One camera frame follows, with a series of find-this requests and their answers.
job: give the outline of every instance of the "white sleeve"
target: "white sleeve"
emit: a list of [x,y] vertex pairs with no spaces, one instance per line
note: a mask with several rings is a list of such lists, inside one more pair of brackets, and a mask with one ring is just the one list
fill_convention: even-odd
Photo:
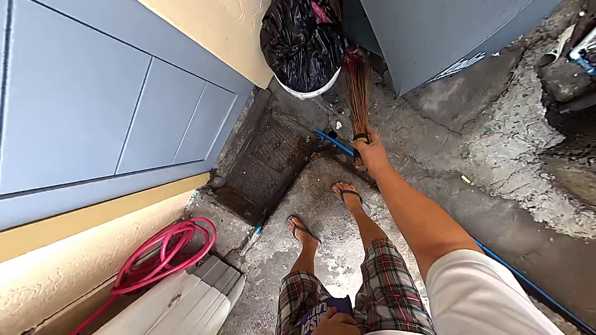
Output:
[[474,250],[456,250],[429,269],[437,334],[563,334],[527,297],[511,271]]

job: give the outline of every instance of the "blue hose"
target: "blue hose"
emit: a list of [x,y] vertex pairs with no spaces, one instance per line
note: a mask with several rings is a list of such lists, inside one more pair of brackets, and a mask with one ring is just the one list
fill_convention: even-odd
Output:
[[519,272],[518,270],[514,269],[513,266],[509,265],[509,263],[507,263],[502,258],[500,258],[499,256],[497,256],[496,253],[492,252],[489,248],[487,248],[484,244],[480,243],[475,238],[474,238],[474,241],[476,242],[476,244],[478,244],[478,246],[482,249],[482,251],[484,251],[487,255],[489,255],[490,257],[494,258],[497,262],[503,264],[506,268],[508,268],[511,272],[513,272],[513,274],[515,274],[517,277],[519,277],[519,279],[523,280],[526,284],[530,285],[542,297],[544,297],[546,300],[548,300],[553,305],[555,305],[558,309],[560,309],[563,313],[565,313],[565,315],[567,315],[568,318],[570,318],[573,321],[575,321],[575,324],[578,325],[578,326],[580,326],[578,328],[580,328],[582,331],[584,331],[584,332],[586,332],[586,333],[588,333],[590,335],[596,335],[596,331],[592,327],[590,327],[587,323],[583,322],[580,318],[576,317],[575,314],[571,313],[569,310],[567,310],[565,307],[563,307],[555,299],[553,299],[551,296],[549,296],[548,293],[546,293],[543,290],[541,290],[538,286],[536,286],[536,284],[534,284],[533,282],[531,282],[530,279],[526,278],[526,276],[524,276],[523,274],[521,274],[521,272]]
[[[345,145],[339,143],[335,139],[329,137],[329,135],[325,134],[324,132],[322,132],[322,131],[316,131],[315,133],[317,135],[321,136],[324,139],[328,139],[331,143],[337,145],[339,148],[341,148],[343,151],[345,151],[348,154],[350,154],[352,157],[354,156],[354,152],[351,149],[347,148]],[[560,309],[563,313],[565,313],[565,315],[568,317],[568,320],[571,319],[569,321],[574,321],[573,323],[574,323],[575,326],[577,326],[578,328],[580,328],[585,333],[588,333],[589,335],[596,335],[596,330],[594,330],[592,327],[590,327],[587,323],[583,322],[580,318],[576,317],[575,314],[571,313],[568,309],[566,309],[565,307],[563,307],[563,305],[561,305],[555,299],[553,299],[551,296],[549,296],[548,293],[546,293],[543,290],[541,290],[538,286],[536,286],[536,284],[534,284],[528,278],[526,278],[526,276],[524,276],[523,274],[521,274],[521,272],[519,272],[518,270],[514,269],[513,266],[509,265],[509,263],[507,263],[502,258],[500,258],[499,256],[497,256],[496,253],[492,252],[489,248],[487,248],[484,244],[480,243],[475,238],[474,238],[474,241],[476,242],[476,244],[478,244],[478,246],[487,255],[489,255],[490,257],[494,258],[497,262],[503,264],[506,268],[508,268],[511,272],[513,272],[513,274],[515,274],[516,276],[518,276],[519,279],[523,280],[526,284],[530,285],[533,289],[535,289],[544,299],[548,300],[550,303],[552,303],[558,309]]]
[[337,145],[340,149],[342,149],[343,151],[347,152],[350,156],[354,157],[354,152],[352,151],[352,149],[346,147],[345,145],[339,143],[336,139],[329,137],[329,135],[325,134],[322,131],[316,131],[315,132],[317,135],[319,135],[320,137],[323,137],[324,139],[328,139],[329,142]]

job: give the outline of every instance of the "trash bag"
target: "trash bag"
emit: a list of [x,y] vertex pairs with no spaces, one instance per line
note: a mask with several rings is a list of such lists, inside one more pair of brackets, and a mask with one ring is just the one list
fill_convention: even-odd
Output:
[[301,93],[329,83],[345,49],[341,23],[328,0],[272,0],[260,44],[279,82]]

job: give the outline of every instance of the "forearm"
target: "forearm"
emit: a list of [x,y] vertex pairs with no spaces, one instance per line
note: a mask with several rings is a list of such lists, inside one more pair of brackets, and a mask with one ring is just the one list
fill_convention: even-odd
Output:
[[392,168],[379,173],[377,185],[400,232],[414,253],[423,279],[430,266],[458,249],[482,252],[468,233],[436,202],[411,187]]

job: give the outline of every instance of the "hand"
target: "hand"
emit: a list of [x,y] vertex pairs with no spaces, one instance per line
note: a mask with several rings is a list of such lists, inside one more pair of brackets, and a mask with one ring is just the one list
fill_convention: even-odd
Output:
[[354,141],[353,145],[360,151],[364,165],[368,168],[368,174],[374,179],[378,179],[383,173],[393,171],[393,168],[387,159],[387,151],[383,146],[383,142],[381,142],[381,139],[371,126],[367,125],[367,133],[371,140],[370,144],[366,144],[363,141]]
[[312,335],[360,335],[360,329],[350,315],[337,313],[337,308],[331,307],[323,314]]

